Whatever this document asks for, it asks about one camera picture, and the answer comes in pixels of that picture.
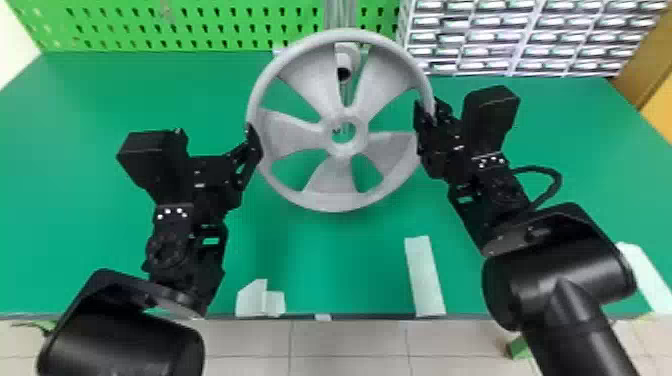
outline white plastic piece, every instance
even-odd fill
[[[450,2],[447,5],[448,10],[452,11],[470,11],[474,9],[474,3],[473,1],[457,1],[457,2]]]
[[[410,52],[413,56],[428,56],[432,54],[432,49],[429,47],[409,48],[408,52]]]
[[[653,18],[631,18],[628,24],[632,27],[650,27],[656,24]]]
[[[639,42],[642,39],[644,39],[644,34],[630,34],[630,33],[623,33],[618,36],[618,40],[622,42]]]
[[[478,2],[478,9],[502,10],[506,9],[506,2],[499,0],[481,0]]]
[[[569,64],[563,61],[548,61],[544,63],[544,69],[565,70]]]
[[[441,34],[439,35],[439,43],[464,43],[467,37],[464,34]]]
[[[500,32],[497,33],[495,39],[498,41],[517,42],[523,37],[522,33]]]
[[[425,12],[440,12],[443,9],[442,1],[434,0],[418,0],[415,9]]]
[[[572,10],[574,9],[574,2],[572,1],[549,1],[546,3],[548,10]]]
[[[560,41],[564,43],[580,43],[586,39],[583,33],[565,33],[560,36]]]
[[[432,69],[438,72],[453,72],[457,70],[457,65],[455,64],[444,64],[444,63],[434,63],[432,64]]]
[[[499,26],[502,19],[500,17],[477,17],[472,22],[475,26]]]
[[[598,9],[602,8],[602,2],[601,1],[590,1],[590,0],[589,1],[582,1],[581,3],[579,3],[579,8],[581,8],[583,10],[589,10],[589,11],[598,10]]]
[[[541,62],[538,61],[521,61],[518,64],[518,67],[527,70],[539,70],[543,68],[543,65]]]
[[[511,0],[509,1],[510,9],[527,9],[534,8],[536,5],[534,0]]]
[[[510,63],[506,60],[489,61],[485,66],[489,69],[508,69]]]
[[[336,75],[334,45],[367,43],[367,63],[362,68],[354,100],[344,107]],[[299,93],[320,115],[318,123],[261,108],[266,90],[278,77]],[[261,140],[264,157],[258,169],[268,183],[289,201],[308,209],[342,212],[370,205],[397,189],[418,165],[413,132],[369,133],[369,121],[401,93],[415,89],[423,107],[434,113],[432,89],[417,62],[398,44],[377,33],[359,29],[332,29],[312,34],[292,45],[266,66],[254,85],[246,112]],[[336,144],[331,131],[342,124],[356,127],[355,138]],[[303,190],[293,190],[271,172],[282,156],[322,148],[329,157],[320,164]],[[367,156],[383,175],[381,183],[357,192],[352,182],[350,159]]]
[[[460,54],[459,48],[437,48],[436,56],[457,56]]]
[[[627,12],[637,9],[637,3],[634,1],[612,1],[607,4],[607,9]]]
[[[588,63],[575,63],[573,65],[575,69],[579,70],[594,70],[597,69],[597,63],[588,62]]]
[[[416,17],[413,19],[413,26],[416,27],[439,27],[441,20],[438,17]]]
[[[469,34],[470,42],[492,42],[495,40],[494,33],[471,33]]]
[[[553,33],[534,33],[530,36],[533,42],[555,42],[558,36]]]
[[[639,8],[647,11],[657,11],[667,8],[667,1],[644,1],[639,4]]]
[[[601,47],[593,47],[593,48],[584,48],[581,50],[579,53],[581,56],[587,56],[587,57],[595,57],[595,56],[603,56],[607,53],[607,50]]]
[[[562,17],[541,17],[537,21],[537,25],[544,27],[562,26],[565,24],[565,19]]]
[[[443,27],[446,29],[466,29],[469,27],[469,20],[444,20]]]
[[[577,18],[570,18],[569,20],[567,20],[567,23],[570,26],[589,27],[590,25],[593,24],[593,20],[590,18],[577,17]]]
[[[429,236],[404,239],[408,274],[417,317],[446,314]]]
[[[658,314],[672,315],[672,292],[644,250],[624,242],[616,243],[616,247],[630,264],[637,288],[651,309]]]
[[[544,47],[528,47],[525,49],[525,55],[529,56],[546,56],[550,53],[551,49]]]
[[[593,34],[590,37],[588,37],[588,40],[590,40],[591,42],[609,43],[616,40],[616,34],[612,33]]]
[[[504,17],[502,24],[508,26],[521,26],[521,25],[527,25],[527,22],[529,20],[530,19],[526,16],[510,16],[510,17]]]
[[[563,56],[563,57],[572,57],[574,56],[574,53],[576,52],[576,49],[573,47],[555,47],[551,50],[551,53],[556,56]]]
[[[622,17],[605,17],[597,21],[597,24],[605,27],[618,27],[625,26],[626,20]]]
[[[468,47],[464,49],[464,56],[488,56],[488,49],[483,47]]]
[[[460,69],[472,70],[472,69],[483,69],[485,68],[485,63],[480,61],[472,62],[462,62],[460,64]]]
[[[614,48],[609,50],[609,56],[613,57],[631,57],[635,54],[635,50],[627,48]]]
[[[412,33],[411,42],[434,43],[436,42],[436,35],[434,33]]]
[[[608,70],[619,70],[623,68],[623,63],[619,62],[600,63],[600,68]]]

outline black cylindrical base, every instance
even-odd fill
[[[47,341],[41,376],[201,376],[195,330],[141,312],[78,313]]]

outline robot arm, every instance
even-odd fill
[[[627,262],[581,207],[539,210],[560,187],[553,169],[510,169],[501,151],[520,100],[506,87],[470,93],[462,120],[436,100],[436,119],[416,104],[418,154],[428,175],[450,184],[448,197],[487,257],[482,288],[488,310],[520,330],[545,376],[635,376],[600,305],[631,295]],[[550,175],[530,200],[516,174]]]

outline black cable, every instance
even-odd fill
[[[534,201],[530,203],[529,208],[525,210],[525,212],[536,210],[539,206],[541,206],[541,204],[546,202],[546,200],[555,196],[555,194],[560,190],[560,186],[562,185],[562,175],[558,171],[549,167],[523,166],[514,168],[511,170],[511,172],[514,175],[524,174],[527,172],[536,172],[538,174],[548,175],[553,179],[553,183],[551,183],[548,188],[546,188],[544,193],[540,194],[539,197],[535,198]]]

